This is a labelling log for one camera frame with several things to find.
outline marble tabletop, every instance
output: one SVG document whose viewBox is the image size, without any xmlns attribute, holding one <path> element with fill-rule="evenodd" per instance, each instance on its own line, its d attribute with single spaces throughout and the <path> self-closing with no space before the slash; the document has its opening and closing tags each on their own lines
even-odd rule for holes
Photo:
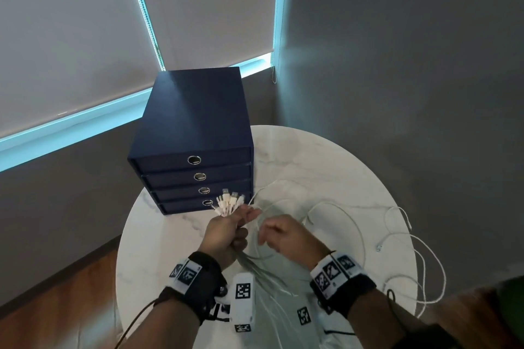
<svg viewBox="0 0 524 349">
<path fill-rule="evenodd" d="M 397 209 L 388 213 L 385 226 L 386 211 L 396 203 L 376 175 L 348 151 L 315 134 L 289 127 L 252 126 L 252 136 L 255 192 L 267 186 L 256 196 L 255 205 L 264 214 L 289 213 L 296 218 L 305 217 L 322 201 L 339 205 L 351 218 L 334 205 L 322 203 L 310 212 L 313 224 L 306 226 L 329 247 L 353 255 L 378 288 L 392 276 L 411 277 L 395 278 L 388 286 L 397 293 L 397 302 L 414 313 L 417 270 L 410 237 L 395 236 L 376 252 L 388 228 L 408 232 Z M 140 193 L 125 224 L 116 263 L 116 299 L 124 330 L 158 296 L 177 261 L 198 248 L 214 215 L 210 210 L 164 216 L 146 189 Z M 248 228 L 251 237 L 256 222 Z M 254 241 L 249 241 L 248 253 Z M 224 275 L 231 281 L 240 271 L 235 263 Z M 194 348 L 246 347 L 239 335 L 230 323 L 206 321 Z"/>
</svg>

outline drawer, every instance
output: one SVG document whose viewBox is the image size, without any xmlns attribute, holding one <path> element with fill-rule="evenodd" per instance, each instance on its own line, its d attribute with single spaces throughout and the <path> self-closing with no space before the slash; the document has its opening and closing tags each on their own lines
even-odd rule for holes
<svg viewBox="0 0 524 349">
<path fill-rule="evenodd" d="M 251 163 L 233 164 L 222 167 L 204 167 L 198 169 L 146 174 L 143 179 L 151 188 L 172 187 L 177 185 L 196 185 L 199 182 L 219 182 L 247 179 L 251 177 Z"/>
<path fill-rule="evenodd" d="M 251 199 L 252 194 L 244 194 L 246 199 Z M 178 214 L 183 212 L 190 211 L 200 211 L 200 210 L 211 210 L 211 206 L 207 204 L 212 204 L 216 207 L 216 195 L 207 196 L 207 197 L 198 197 L 192 199 L 182 199 L 178 201 L 159 203 L 158 206 L 164 215 L 169 214 Z"/>
<path fill-rule="evenodd" d="M 252 148 L 236 148 L 224 151 L 187 152 L 171 155 L 140 157 L 133 160 L 142 174 L 191 167 L 215 167 L 242 164 L 252 161 Z"/>
<path fill-rule="evenodd" d="M 198 184 L 192 186 L 177 186 L 172 188 L 153 189 L 151 192 L 155 195 L 159 202 L 166 202 L 176 199 L 187 199 L 200 197 L 205 199 L 211 197 L 212 199 L 222 194 L 223 189 L 229 189 L 229 192 L 238 192 L 245 194 L 251 192 L 250 179 L 239 181 L 226 181 L 216 183 Z"/>
</svg>

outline drawer handle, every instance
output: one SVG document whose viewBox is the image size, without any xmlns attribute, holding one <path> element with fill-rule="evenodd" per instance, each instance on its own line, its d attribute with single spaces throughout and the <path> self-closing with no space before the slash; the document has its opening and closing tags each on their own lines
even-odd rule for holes
<svg viewBox="0 0 524 349">
<path fill-rule="evenodd" d="M 196 173 L 195 175 L 193 175 L 193 178 L 196 179 L 197 181 L 203 181 L 207 177 L 206 177 L 206 174 L 204 173 Z"/>
<path fill-rule="evenodd" d="M 187 162 L 189 164 L 193 164 L 193 166 L 196 166 L 197 164 L 200 164 L 201 161 L 202 161 L 202 159 L 200 158 L 200 156 L 189 156 L 187 158 Z"/>
</svg>

